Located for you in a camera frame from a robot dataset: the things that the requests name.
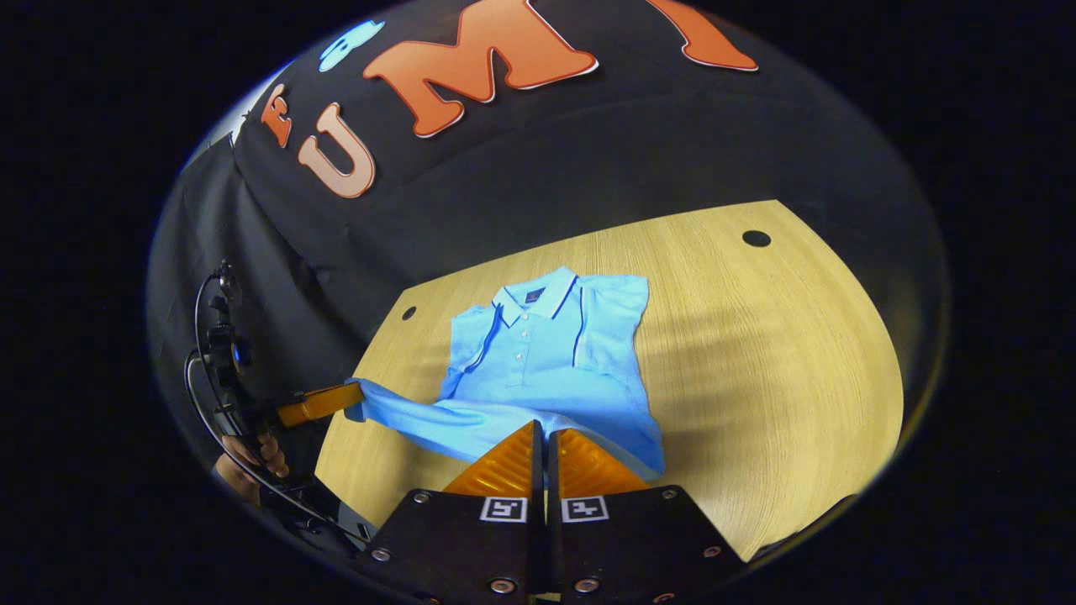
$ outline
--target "hand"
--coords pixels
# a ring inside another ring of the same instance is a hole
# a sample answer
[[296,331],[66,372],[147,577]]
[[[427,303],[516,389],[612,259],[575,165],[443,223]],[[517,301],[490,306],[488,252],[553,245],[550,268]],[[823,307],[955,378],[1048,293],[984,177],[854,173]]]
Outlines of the hand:
[[[255,460],[251,451],[246,449],[246,446],[242,444],[239,439],[230,436],[224,436],[224,447],[237,458],[242,458],[247,463],[253,466],[258,466],[260,463]],[[280,451],[280,446],[277,444],[277,438],[269,434],[258,435],[258,442],[261,444],[261,458],[266,461],[266,468],[274,473],[278,477],[287,477],[291,469],[287,467],[287,463],[284,462],[284,452]],[[236,490],[236,493],[240,495],[244,501],[253,504],[254,506],[261,506],[261,497],[259,494],[260,483],[257,479],[247,475],[245,470],[235,462],[228,454],[221,454],[221,458],[216,459],[215,465],[216,472],[221,477]]]

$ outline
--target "screw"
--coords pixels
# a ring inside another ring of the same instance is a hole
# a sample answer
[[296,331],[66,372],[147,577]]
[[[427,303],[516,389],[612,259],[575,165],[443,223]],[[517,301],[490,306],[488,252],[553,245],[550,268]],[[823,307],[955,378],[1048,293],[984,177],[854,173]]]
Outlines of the screw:
[[578,582],[576,582],[576,592],[582,592],[584,594],[587,593],[587,592],[594,592],[595,590],[598,589],[598,586],[600,586],[600,585],[598,583],[598,581],[596,579],[594,579],[594,578],[583,578],[583,579],[579,580]]
[[490,590],[497,594],[508,594],[515,591],[515,582],[512,580],[493,580],[490,582]]

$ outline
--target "letter m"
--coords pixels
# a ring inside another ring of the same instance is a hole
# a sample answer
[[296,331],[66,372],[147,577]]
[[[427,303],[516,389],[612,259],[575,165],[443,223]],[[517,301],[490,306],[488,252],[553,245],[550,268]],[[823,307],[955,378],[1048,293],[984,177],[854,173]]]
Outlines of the letter m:
[[445,101],[430,83],[479,102],[492,101],[494,51],[508,64],[505,83],[518,89],[598,67],[594,55],[569,46],[529,0],[481,0],[459,13],[455,46],[400,42],[370,61],[363,76],[387,82],[414,114],[414,133],[425,139],[464,115],[462,102]]

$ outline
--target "light blue polo shirt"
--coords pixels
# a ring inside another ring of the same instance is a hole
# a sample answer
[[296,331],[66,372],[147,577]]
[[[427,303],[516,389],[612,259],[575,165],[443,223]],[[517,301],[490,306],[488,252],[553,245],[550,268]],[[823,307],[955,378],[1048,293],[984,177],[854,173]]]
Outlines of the light blue polo shirt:
[[506,285],[452,320],[449,368],[434,405],[365,379],[346,418],[372,419],[430,450],[473,462],[520,426],[577,428],[645,480],[665,472],[661,432],[639,378],[634,335],[646,278],[579,277],[566,267]]

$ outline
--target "wooden table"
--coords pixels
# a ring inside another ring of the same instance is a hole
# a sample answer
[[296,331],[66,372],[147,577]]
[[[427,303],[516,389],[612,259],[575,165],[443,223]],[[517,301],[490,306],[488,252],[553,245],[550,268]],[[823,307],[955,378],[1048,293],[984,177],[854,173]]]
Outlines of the wooden table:
[[[749,230],[771,242],[748,244]],[[355,376],[434,403],[450,319],[561,265],[650,280],[635,350],[665,448],[652,484],[683,486],[741,559],[862,490],[892,454],[903,393],[889,334],[848,267],[776,200],[586,234],[408,289]],[[408,490],[442,489],[466,466],[337,412],[316,475],[380,525]]]

